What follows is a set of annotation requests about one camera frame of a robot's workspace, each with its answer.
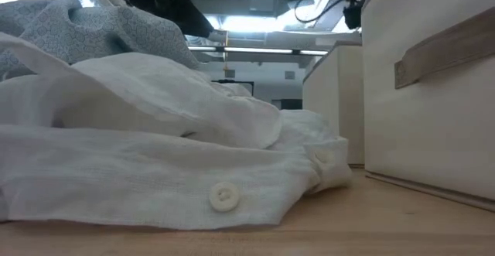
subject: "wall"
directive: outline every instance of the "wall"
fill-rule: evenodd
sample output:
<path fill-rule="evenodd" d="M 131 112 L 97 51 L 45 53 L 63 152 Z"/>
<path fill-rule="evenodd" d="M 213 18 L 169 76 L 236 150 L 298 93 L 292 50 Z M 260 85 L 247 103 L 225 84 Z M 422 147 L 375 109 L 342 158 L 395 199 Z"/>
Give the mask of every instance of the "wall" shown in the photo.
<path fill-rule="evenodd" d="M 253 81 L 254 96 L 266 102 L 272 100 L 295 98 L 302 99 L 302 79 L 305 69 L 297 63 L 228 63 L 231 70 L 236 71 L 236 81 Z M 200 70 L 211 76 L 212 80 L 225 79 L 224 63 L 211 62 L 200 67 Z M 294 80 L 285 79 L 285 71 L 295 72 Z"/>

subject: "ceiling light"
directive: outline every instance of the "ceiling light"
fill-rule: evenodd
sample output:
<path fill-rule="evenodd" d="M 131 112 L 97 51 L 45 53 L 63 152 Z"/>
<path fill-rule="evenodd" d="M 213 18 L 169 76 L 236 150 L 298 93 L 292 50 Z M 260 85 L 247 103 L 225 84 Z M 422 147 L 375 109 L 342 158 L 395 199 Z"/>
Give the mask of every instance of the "ceiling light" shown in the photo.
<path fill-rule="evenodd" d="M 268 49 L 268 48 L 244 48 L 244 47 L 225 47 L 227 52 L 239 53 L 270 53 L 270 54 L 291 54 L 290 49 Z"/>
<path fill-rule="evenodd" d="M 310 56 L 325 56 L 328 51 L 318 51 L 318 50 L 301 50 L 301 55 Z"/>
<path fill-rule="evenodd" d="M 188 46 L 191 51 L 215 52 L 214 46 Z"/>

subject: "white cloth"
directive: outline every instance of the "white cloth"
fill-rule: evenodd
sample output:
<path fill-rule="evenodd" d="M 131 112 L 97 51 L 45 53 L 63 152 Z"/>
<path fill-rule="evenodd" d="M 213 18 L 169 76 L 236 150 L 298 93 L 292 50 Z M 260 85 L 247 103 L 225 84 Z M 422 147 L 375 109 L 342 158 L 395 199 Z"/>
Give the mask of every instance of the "white cloth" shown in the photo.
<path fill-rule="evenodd" d="M 0 45 L 39 73 L 0 83 L 5 219 L 277 224 L 303 193 L 350 179 L 347 140 L 316 114 L 280 112 L 162 57 L 70 67 L 11 36 Z M 208 198 L 220 182 L 240 192 L 223 213 Z"/>

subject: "blue patterned fabric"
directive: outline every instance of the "blue patterned fabric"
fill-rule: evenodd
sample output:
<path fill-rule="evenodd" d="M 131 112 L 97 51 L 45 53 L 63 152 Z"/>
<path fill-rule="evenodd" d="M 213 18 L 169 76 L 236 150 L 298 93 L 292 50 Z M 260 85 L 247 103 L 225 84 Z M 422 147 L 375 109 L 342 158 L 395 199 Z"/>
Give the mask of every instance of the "blue patterned fabric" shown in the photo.
<path fill-rule="evenodd" d="M 134 8 L 82 8 L 77 0 L 10 2 L 0 4 L 0 32 L 68 63 L 139 52 L 193 69 L 199 64 L 176 24 Z M 9 51 L 0 50 L 0 80 L 31 73 Z"/>

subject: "box handle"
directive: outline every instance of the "box handle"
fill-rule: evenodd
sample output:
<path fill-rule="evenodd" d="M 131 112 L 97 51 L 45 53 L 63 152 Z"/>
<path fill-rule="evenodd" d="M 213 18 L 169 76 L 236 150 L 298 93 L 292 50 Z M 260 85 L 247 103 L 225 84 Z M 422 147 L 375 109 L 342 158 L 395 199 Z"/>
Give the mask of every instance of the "box handle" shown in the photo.
<path fill-rule="evenodd" d="M 495 7 L 430 36 L 395 63 L 395 88 L 417 83 L 430 73 L 495 54 Z"/>

